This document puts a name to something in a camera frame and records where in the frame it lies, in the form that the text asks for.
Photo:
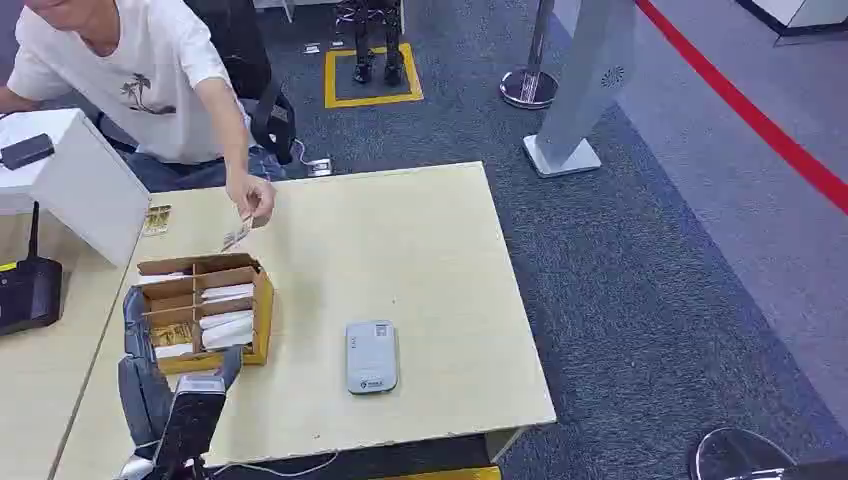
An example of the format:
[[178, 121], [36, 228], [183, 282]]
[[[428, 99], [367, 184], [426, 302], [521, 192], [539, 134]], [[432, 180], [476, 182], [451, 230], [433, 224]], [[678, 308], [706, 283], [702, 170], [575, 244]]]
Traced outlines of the person's left hand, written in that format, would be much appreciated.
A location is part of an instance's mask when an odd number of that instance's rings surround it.
[[276, 198], [271, 182], [244, 172], [228, 173], [225, 189], [241, 220], [250, 220], [253, 228], [269, 222]]

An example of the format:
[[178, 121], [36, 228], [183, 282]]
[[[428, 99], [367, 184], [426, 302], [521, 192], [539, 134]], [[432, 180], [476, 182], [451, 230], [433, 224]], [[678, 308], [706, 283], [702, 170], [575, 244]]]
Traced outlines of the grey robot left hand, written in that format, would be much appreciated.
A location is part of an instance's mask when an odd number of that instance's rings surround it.
[[125, 355], [118, 362], [124, 416], [137, 457], [182, 465], [209, 452], [227, 391], [241, 370], [243, 348], [226, 349], [217, 371], [185, 374], [172, 389], [157, 363], [144, 313], [141, 289], [130, 288], [123, 301]]

